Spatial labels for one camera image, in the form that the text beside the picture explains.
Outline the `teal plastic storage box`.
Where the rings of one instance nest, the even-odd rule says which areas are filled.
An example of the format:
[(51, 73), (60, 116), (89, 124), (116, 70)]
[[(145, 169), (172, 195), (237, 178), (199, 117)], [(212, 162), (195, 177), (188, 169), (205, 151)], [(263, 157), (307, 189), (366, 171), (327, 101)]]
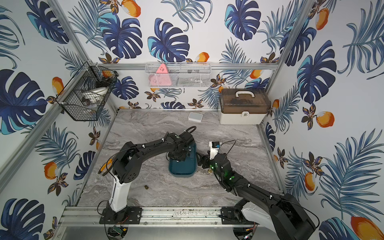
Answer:
[(196, 144), (189, 146), (186, 159), (184, 161), (176, 161), (169, 159), (169, 172), (176, 178), (189, 178), (193, 176), (197, 170), (197, 152)]

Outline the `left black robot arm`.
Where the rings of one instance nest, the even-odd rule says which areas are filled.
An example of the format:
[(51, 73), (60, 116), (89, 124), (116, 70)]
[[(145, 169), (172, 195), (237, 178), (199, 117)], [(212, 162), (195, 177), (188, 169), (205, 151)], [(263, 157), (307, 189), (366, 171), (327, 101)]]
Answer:
[(120, 212), (127, 207), (131, 182), (139, 176), (145, 161), (164, 153), (171, 160), (184, 161), (194, 143), (192, 134), (186, 131), (180, 135), (166, 133), (161, 139), (144, 144), (127, 142), (112, 162), (112, 175), (115, 178), (109, 201), (112, 211)]

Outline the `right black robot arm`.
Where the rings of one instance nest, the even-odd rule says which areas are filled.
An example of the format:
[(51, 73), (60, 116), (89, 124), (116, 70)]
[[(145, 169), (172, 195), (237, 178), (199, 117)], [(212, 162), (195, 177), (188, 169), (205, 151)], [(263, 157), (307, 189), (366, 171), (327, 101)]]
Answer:
[(225, 191), (242, 198), (244, 203), (237, 208), (243, 217), (235, 217), (235, 221), (262, 225), (280, 240), (308, 240), (315, 232), (317, 227), (294, 196), (273, 194), (252, 184), (232, 169), (227, 154), (217, 154), (212, 160), (198, 154), (198, 166), (211, 169)]

